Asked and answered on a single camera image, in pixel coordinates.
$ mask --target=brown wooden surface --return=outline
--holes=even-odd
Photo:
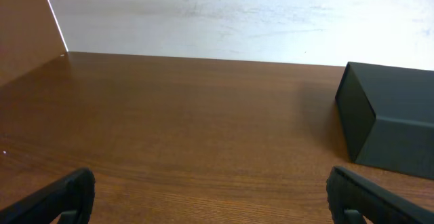
[[[0,85],[64,52],[47,0],[0,0]]]
[[[343,165],[434,210],[433,181],[348,161],[343,67],[70,53],[0,89],[0,208],[74,168],[91,223],[331,223]]]

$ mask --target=white strip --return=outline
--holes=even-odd
[[[66,49],[66,51],[68,51],[68,46],[66,45],[65,39],[63,38],[62,30],[60,29],[60,25],[59,25],[59,22],[57,21],[56,14],[54,13],[52,4],[50,3],[50,0],[47,0],[47,1],[48,1],[48,5],[50,6],[50,9],[52,10],[54,20],[56,21],[56,24],[57,24],[57,28],[59,29],[59,33],[60,33],[60,37],[62,38],[63,45],[65,45],[65,49]]]

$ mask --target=black box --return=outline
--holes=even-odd
[[[336,103],[353,162],[434,179],[434,72],[349,62]]]

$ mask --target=box top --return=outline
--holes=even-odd
[[[376,116],[434,127],[434,71],[350,62]]]

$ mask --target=white wall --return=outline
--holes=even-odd
[[[70,51],[434,70],[434,0],[50,0]]]

